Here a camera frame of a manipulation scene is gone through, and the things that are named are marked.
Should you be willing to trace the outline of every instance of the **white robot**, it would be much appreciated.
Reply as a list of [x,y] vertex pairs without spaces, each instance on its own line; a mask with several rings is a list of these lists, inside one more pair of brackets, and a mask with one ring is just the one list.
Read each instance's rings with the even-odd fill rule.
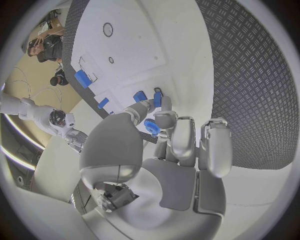
[[44,132],[62,137],[79,154],[88,137],[84,132],[74,129],[72,113],[65,114],[64,111],[47,105],[38,106],[29,98],[19,99],[3,92],[0,113],[18,115],[22,120],[34,121]]
[[0,111],[33,120],[80,153],[81,179],[97,190],[99,203],[82,217],[98,239],[213,239],[226,210],[222,178],[232,166],[227,122],[211,119],[201,127],[197,154],[193,118],[178,117],[171,99],[162,96],[154,115],[162,131],[154,158],[143,161],[136,126],[154,109],[153,100],[137,102],[106,117],[89,136],[73,129],[72,115],[27,98],[3,93]]

